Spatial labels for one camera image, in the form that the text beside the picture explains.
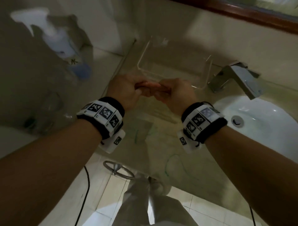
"person's right arm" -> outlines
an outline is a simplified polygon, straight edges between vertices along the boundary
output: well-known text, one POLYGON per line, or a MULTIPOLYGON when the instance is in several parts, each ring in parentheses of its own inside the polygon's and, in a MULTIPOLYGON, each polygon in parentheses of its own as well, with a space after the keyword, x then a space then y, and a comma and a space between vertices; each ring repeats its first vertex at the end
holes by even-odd
MULTIPOLYGON (((157 100, 181 116, 197 97, 186 80, 162 80, 171 94, 156 92, 157 100)), ((249 205, 269 225, 296 225, 298 164, 225 126, 205 144, 218 165, 249 205)))

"sink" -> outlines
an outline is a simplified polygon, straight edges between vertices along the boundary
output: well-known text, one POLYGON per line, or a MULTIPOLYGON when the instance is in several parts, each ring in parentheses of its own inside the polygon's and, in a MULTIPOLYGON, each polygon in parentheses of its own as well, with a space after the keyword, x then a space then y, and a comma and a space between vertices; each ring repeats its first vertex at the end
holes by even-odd
POLYGON ((283 109, 246 96, 223 98, 214 107, 229 127, 298 163, 298 123, 283 109))

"metal ring holder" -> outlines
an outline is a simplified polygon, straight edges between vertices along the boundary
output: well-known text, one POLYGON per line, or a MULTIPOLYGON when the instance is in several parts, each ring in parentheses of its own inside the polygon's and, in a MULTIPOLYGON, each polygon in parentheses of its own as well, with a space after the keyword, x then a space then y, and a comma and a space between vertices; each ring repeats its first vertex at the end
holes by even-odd
POLYGON ((103 166, 106 167, 109 171, 111 171, 114 176, 117 175, 119 177, 122 177, 122 178, 128 179, 128 180, 135 179, 134 174, 121 164, 118 164, 118 163, 115 163, 115 162, 112 162, 112 161, 104 161, 103 166), (112 168, 112 167, 108 166, 107 163, 112 164, 114 167, 112 168), (123 170, 125 170, 130 176, 124 175, 122 173, 118 173, 118 170, 120 170, 121 168, 123 170))

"sink drain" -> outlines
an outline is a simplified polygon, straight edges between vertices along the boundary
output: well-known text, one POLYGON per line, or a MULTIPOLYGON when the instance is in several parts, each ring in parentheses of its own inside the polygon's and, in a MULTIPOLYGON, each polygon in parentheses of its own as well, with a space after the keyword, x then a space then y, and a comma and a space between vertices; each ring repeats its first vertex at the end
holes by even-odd
POLYGON ((241 128, 244 126, 244 120, 238 115, 234 115, 231 118, 231 122, 235 127, 238 127, 238 128, 241 128))

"pants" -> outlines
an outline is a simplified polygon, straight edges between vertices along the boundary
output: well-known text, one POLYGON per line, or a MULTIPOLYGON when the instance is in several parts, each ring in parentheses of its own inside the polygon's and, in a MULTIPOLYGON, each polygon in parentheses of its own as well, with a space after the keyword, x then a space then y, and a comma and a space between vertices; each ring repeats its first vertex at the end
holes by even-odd
MULTIPOLYGON (((131 180, 112 226, 150 225, 148 217, 149 182, 146 178, 131 180)), ((168 221, 198 226, 182 204, 171 197, 150 193, 155 223, 168 221)))

